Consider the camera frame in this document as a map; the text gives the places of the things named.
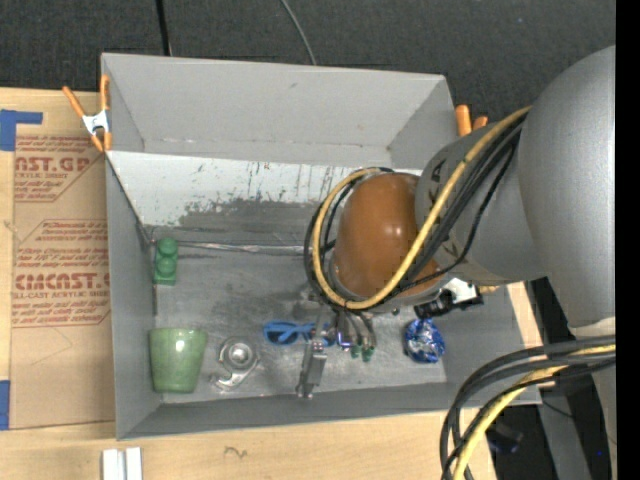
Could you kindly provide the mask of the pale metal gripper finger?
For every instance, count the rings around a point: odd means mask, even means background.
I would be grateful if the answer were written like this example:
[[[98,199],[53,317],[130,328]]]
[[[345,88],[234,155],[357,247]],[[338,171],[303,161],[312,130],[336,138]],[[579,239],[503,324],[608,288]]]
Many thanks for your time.
[[[321,341],[312,341],[308,367],[308,398],[313,397],[314,389],[321,383],[327,353]]]
[[[307,344],[307,348],[305,350],[299,382],[297,385],[297,395],[300,398],[308,398],[308,367],[309,367],[309,359],[310,359],[311,342]]]

